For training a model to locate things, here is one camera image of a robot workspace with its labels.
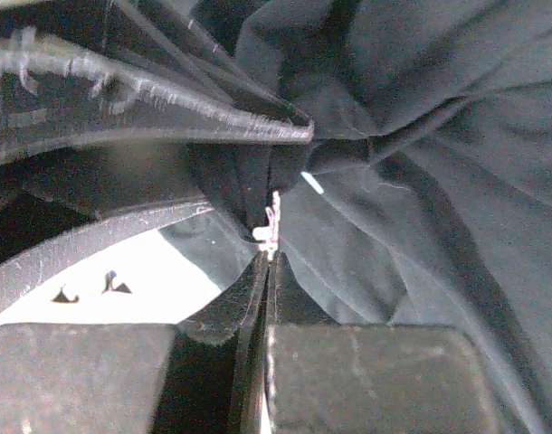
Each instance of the garment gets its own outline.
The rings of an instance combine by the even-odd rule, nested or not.
[[[240,189],[223,215],[250,230],[263,223],[256,199],[282,190],[281,247],[331,315],[459,327],[484,354],[506,431],[552,432],[552,1],[202,2],[195,13],[315,120],[310,145],[209,151],[224,190]],[[297,184],[300,170],[325,193]],[[192,239],[167,237],[183,252]],[[215,260],[235,273],[236,256]]]

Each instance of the black fabric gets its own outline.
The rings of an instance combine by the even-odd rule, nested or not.
[[[505,432],[552,433],[552,1],[231,2],[220,42],[238,3],[226,45],[242,22],[236,60],[315,120],[296,156],[229,156],[256,197],[322,174],[283,197],[299,283],[339,322],[460,328]]]

